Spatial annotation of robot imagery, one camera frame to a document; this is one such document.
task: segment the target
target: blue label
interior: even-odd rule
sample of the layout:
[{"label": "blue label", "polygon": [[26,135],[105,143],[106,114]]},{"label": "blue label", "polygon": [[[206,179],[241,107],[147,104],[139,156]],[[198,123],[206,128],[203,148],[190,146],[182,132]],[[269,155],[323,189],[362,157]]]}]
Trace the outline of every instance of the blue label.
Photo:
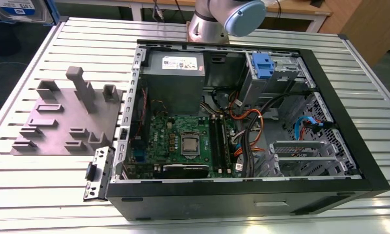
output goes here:
[{"label": "blue label", "polygon": [[13,8],[13,7],[1,7],[8,13],[16,14],[16,15],[33,15],[34,9],[22,9],[22,8]]}]

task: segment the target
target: ram slot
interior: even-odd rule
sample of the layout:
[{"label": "ram slot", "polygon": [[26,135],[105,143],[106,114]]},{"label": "ram slot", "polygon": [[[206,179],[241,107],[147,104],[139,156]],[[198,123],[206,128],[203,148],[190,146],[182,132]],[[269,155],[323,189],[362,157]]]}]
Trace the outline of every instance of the ram slot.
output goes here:
[{"label": "ram slot", "polygon": [[218,133],[217,133],[217,120],[215,118],[209,118],[209,142],[210,142],[210,151],[213,158],[213,169],[218,171],[221,169],[221,161],[219,161],[219,141],[218,141]]},{"label": "ram slot", "polygon": [[218,141],[218,151],[219,151],[219,162],[221,162],[221,168],[226,169],[227,165],[226,165],[226,153],[225,153],[225,148],[226,148],[226,142],[225,142],[225,130],[223,130],[223,125],[222,125],[222,120],[217,119],[217,141]]},{"label": "ram slot", "polygon": [[223,154],[223,157],[225,157],[225,164],[223,164],[223,167],[226,169],[230,169],[230,155],[229,155],[229,136],[227,136],[227,128],[226,128],[226,122],[225,122],[225,118],[221,117],[221,120],[222,120],[222,135],[223,135],[223,138],[222,138],[222,143],[223,143],[223,150],[225,150],[225,154]]}]

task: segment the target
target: aluminum slotted table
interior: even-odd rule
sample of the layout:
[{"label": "aluminum slotted table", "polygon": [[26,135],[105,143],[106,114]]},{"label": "aluminum slotted table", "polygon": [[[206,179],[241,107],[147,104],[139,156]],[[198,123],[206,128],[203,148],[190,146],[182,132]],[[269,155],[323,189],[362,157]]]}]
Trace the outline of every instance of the aluminum slotted table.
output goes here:
[{"label": "aluminum slotted table", "polygon": [[[318,215],[127,222],[109,202],[82,202],[91,156],[12,156],[40,80],[58,87],[81,66],[94,88],[127,90],[137,39],[186,40],[186,26],[70,18],[54,26],[0,111],[0,230],[103,233],[390,233],[390,191]],[[257,30],[233,44],[314,51],[343,106],[390,182],[390,93],[357,50],[337,35]]]}]

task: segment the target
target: cpu socket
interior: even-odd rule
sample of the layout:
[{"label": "cpu socket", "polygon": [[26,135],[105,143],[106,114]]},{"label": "cpu socket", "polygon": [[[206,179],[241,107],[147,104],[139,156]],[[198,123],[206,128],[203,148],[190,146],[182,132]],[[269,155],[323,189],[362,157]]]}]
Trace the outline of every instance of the cpu socket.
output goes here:
[{"label": "cpu socket", "polygon": [[199,153],[198,133],[181,133],[181,155],[186,159],[194,159]]}]

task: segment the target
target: motherboard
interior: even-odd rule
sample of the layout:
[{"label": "motherboard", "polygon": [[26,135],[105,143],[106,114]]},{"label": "motherboard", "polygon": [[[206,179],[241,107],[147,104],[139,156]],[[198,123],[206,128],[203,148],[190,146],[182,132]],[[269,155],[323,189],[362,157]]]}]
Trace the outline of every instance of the motherboard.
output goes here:
[{"label": "motherboard", "polygon": [[187,177],[235,177],[227,144],[233,127],[222,116],[153,116],[147,147],[133,150],[135,163],[127,165],[127,171],[139,179],[177,178],[182,173]]}]

